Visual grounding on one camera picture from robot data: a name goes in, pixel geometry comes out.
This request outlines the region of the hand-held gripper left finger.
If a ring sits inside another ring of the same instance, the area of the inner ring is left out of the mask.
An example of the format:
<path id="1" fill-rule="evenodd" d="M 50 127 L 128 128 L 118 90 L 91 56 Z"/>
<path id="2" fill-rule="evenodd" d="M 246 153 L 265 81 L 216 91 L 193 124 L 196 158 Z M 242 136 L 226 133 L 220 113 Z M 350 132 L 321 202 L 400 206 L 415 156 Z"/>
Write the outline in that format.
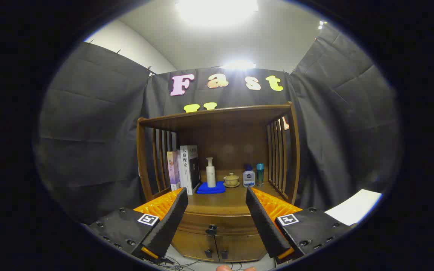
<path id="1" fill-rule="evenodd" d="M 185 187 L 134 209 L 121 207 L 89 224 L 99 239 L 140 259 L 161 263 L 188 205 Z"/>

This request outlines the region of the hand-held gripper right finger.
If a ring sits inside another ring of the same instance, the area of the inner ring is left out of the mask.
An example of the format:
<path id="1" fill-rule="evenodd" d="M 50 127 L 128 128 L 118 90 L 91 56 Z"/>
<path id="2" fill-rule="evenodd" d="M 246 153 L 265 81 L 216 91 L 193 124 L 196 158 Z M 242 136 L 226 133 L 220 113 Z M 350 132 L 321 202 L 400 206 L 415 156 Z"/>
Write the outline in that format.
<path id="1" fill-rule="evenodd" d="M 353 229 L 318 208 L 301 209 L 249 187 L 246 204 L 268 255 L 277 264 L 330 246 Z"/>

